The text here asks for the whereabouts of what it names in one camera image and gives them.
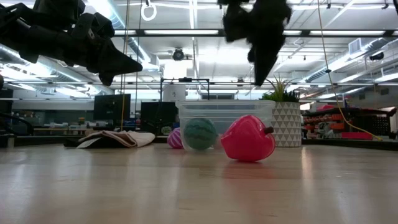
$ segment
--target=green plant leaves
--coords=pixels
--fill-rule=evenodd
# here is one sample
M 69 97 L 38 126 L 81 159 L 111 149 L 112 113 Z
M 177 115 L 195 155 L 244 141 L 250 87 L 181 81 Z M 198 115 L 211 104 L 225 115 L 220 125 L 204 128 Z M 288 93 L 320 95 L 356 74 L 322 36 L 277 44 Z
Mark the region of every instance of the green plant leaves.
M 294 102 L 297 103 L 300 100 L 300 93 L 296 91 L 290 91 L 287 92 L 286 86 L 289 85 L 290 82 L 294 81 L 293 80 L 282 80 L 280 76 L 276 78 L 276 84 L 272 83 L 270 80 L 267 80 L 269 83 L 271 83 L 272 87 L 274 88 L 274 92 L 269 94 L 265 93 L 263 94 L 262 98 L 259 100 L 272 100 L 275 102 Z

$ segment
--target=apple stem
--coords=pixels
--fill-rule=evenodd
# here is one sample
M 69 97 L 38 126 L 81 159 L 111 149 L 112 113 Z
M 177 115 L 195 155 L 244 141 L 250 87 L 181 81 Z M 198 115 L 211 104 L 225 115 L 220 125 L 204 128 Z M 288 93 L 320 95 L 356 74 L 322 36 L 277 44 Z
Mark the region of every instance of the apple stem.
M 265 133 L 265 134 L 274 133 L 274 128 L 273 128 L 273 127 L 268 127 L 268 128 L 266 128 L 266 129 L 264 129 L 264 133 Z

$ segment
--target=plastic storage bin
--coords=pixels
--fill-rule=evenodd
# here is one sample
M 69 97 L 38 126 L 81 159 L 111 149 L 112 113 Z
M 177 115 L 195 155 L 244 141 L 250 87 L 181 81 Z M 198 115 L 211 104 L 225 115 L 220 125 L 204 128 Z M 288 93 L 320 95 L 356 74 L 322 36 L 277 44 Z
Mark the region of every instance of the plastic storage bin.
M 184 128 L 192 118 L 207 118 L 215 125 L 218 134 L 224 134 L 231 124 L 244 115 L 257 116 L 268 127 L 271 125 L 274 101 L 267 100 L 213 100 L 178 101 L 181 139 L 186 150 L 193 150 L 185 143 Z

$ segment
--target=electrical cable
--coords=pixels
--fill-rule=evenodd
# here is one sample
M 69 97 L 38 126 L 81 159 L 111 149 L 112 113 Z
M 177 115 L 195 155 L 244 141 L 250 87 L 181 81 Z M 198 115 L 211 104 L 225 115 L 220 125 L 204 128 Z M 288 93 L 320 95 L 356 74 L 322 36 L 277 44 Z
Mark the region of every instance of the electrical cable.
M 139 13 L 139 21 L 138 21 L 138 29 L 141 29 L 141 18 L 142 18 L 142 10 L 140 10 Z M 140 37 L 137 39 L 137 47 L 139 48 L 139 40 Z M 136 72 L 136 98 L 134 100 L 134 118 L 136 119 L 137 117 L 137 96 L 138 96 L 138 72 Z
M 350 124 L 350 123 L 347 121 L 346 117 L 344 116 L 343 110 L 341 110 L 341 107 L 340 107 L 340 104 L 339 104 L 339 101 L 338 101 L 338 97 L 337 97 L 337 94 L 336 94 L 336 91 L 335 91 L 335 86 L 333 85 L 333 81 L 331 80 L 331 76 L 330 76 L 328 58 L 327 58 L 327 56 L 326 56 L 325 38 L 324 38 L 324 36 L 323 36 L 323 26 L 322 26 L 322 17 L 321 17 L 321 7 L 320 7 L 320 2 L 319 2 L 319 0 L 317 0 L 317 2 L 318 2 L 318 16 L 319 16 L 319 24 L 320 24 L 321 37 L 322 37 L 323 53 L 324 53 L 324 56 L 325 56 L 326 70 L 328 71 L 328 76 L 329 76 L 329 81 L 330 81 L 330 84 L 331 84 L 331 89 L 333 90 L 333 93 L 335 94 L 335 97 L 336 97 L 336 102 L 337 102 L 338 110 L 340 111 L 340 114 L 342 115 L 342 117 L 343 117 L 343 119 L 344 119 L 344 122 L 345 122 L 346 124 L 348 124 L 348 126 L 351 126 L 351 127 L 354 128 L 354 129 L 357 129 L 357 130 L 363 131 L 363 132 L 365 132 L 365 133 L 368 133 L 368 134 L 370 134 L 371 136 L 375 137 L 377 140 L 382 141 L 382 138 L 380 138 L 379 136 L 377 136 L 377 135 L 375 135 L 375 134 L 372 134 L 372 133 L 370 133 L 370 132 L 367 131 L 367 130 L 363 130 L 362 128 L 359 128 L 359 127 L 357 127 L 357 126 L 355 126 L 355 125 L 353 125 L 353 124 Z
M 124 31 L 124 46 L 123 46 L 123 54 L 127 54 L 127 47 L 128 47 L 128 39 L 129 39 L 129 21 L 130 21 L 130 0 L 127 0 L 127 9 L 126 9 L 126 30 Z M 122 74 L 121 82 L 120 82 L 120 94 L 123 94 L 122 100 L 122 115 L 120 120 L 120 130 L 123 131 L 123 121 L 124 121 L 124 107 L 125 107 L 125 94 L 126 92 L 126 74 Z

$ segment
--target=pink plastic apple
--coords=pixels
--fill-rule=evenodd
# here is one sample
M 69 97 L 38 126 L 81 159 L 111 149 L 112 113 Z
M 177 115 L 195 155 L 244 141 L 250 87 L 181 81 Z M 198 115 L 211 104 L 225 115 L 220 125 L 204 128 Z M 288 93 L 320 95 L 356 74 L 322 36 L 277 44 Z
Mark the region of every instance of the pink plastic apple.
M 273 132 L 274 128 L 267 128 L 258 117 L 246 115 L 229 127 L 221 137 L 221 143 L 231 159 L 259 161 L 274 152 Z

